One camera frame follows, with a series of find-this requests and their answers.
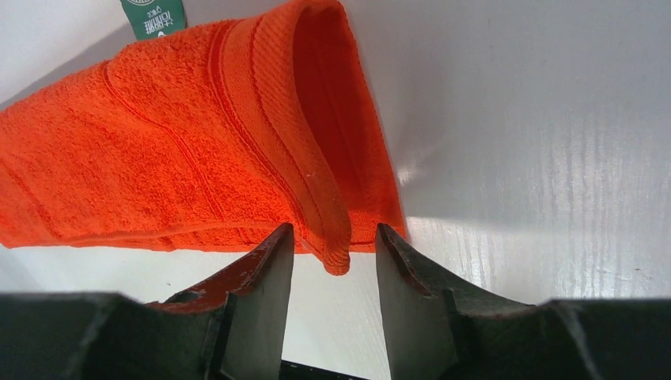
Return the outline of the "orange towel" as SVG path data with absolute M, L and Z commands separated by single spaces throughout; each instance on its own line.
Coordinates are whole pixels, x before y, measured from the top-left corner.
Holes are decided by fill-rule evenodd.
M 126 46 L 1 114 L 1 243 L 242 252 L 348 272 L 405 233 L 346 11 L 290 1 Z

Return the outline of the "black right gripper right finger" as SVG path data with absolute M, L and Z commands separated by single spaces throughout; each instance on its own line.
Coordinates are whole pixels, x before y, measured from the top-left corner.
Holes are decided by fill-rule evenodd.
M 667 379 L 668 299 L 555 299 L 486 291 L 376 232 L 376 273 L 394 379 Z

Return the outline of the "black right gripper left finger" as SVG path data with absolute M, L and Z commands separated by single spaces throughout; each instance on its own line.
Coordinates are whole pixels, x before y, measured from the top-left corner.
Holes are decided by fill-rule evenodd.
M 284 223 L 163 302 L 118 293 L 4 293 L 4 379 L 277 379 L 294 266 Z

